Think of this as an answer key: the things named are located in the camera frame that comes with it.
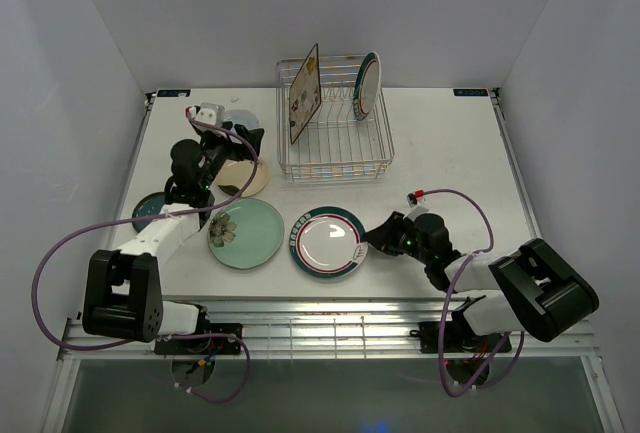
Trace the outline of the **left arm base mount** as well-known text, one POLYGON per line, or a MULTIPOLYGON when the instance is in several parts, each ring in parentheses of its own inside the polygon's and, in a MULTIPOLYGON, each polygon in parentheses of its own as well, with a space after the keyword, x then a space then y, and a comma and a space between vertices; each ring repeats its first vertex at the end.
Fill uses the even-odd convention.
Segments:
MULTIPOLYGON (((243 325, 241 323, 210 323, 203 330, 204 333, 217 333, 234 335, 238 338, 243 336, 243 325)), ((237 342, 224 338, 206 338, 191 340, 156 341, 154 353, 164 356, 207 356, 214 351, 218 355, 239 355, 241 347, 237 342)))

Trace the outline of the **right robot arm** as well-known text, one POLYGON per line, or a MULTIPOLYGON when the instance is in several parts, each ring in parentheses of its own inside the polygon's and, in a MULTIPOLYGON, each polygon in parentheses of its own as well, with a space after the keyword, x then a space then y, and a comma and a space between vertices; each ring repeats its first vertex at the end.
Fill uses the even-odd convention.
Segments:
POLYGON ((427 192, 408 194, 408 213, 394 211, 359 243, 423 266, 445 295, 436 328, 441 344, 474 350, 488 336, 528 333, 549 342, 600 306, 595 289, 544 239, 533 238, 510 254, 495 251, 495 236, 473 252, 456 249, 445 220, 431 212, 427 192))

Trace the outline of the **square floral plate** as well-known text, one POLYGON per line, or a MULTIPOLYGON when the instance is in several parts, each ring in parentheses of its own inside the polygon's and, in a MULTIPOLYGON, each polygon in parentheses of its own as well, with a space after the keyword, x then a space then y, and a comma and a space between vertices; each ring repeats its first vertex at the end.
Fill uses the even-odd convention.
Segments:
POLYGON ((322 103, 319 48, 315 44, 289 88, 288 113, 290 143, 295 144, 322 103))

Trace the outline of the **white plate teal rim back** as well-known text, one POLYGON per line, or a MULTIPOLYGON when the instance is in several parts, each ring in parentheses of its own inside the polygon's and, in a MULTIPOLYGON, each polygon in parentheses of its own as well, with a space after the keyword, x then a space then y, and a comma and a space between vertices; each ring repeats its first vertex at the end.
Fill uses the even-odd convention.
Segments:
POLYGON ((370 52, 361 63, 354 86, 352 103, 357 121, 364 121, 373 111, 380 87, 380 57, 376 52, 370 52))

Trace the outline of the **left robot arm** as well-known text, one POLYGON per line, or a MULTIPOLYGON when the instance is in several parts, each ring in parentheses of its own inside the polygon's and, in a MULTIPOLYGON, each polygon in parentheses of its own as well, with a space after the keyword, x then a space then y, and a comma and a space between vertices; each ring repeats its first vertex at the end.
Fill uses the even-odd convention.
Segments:
POLYGON ((243 128, 234 133, 205 129, 199 136, 171 148, 160 216, 133 239, 90 258, 82 312, 86 333, 139 342, 177 335, 194 353, 210 345, 212 329, 199 307, 163 299, 160 268, 206 225, 214 205, 210 186, 224 163, 253 160, 256 150, 243 128))

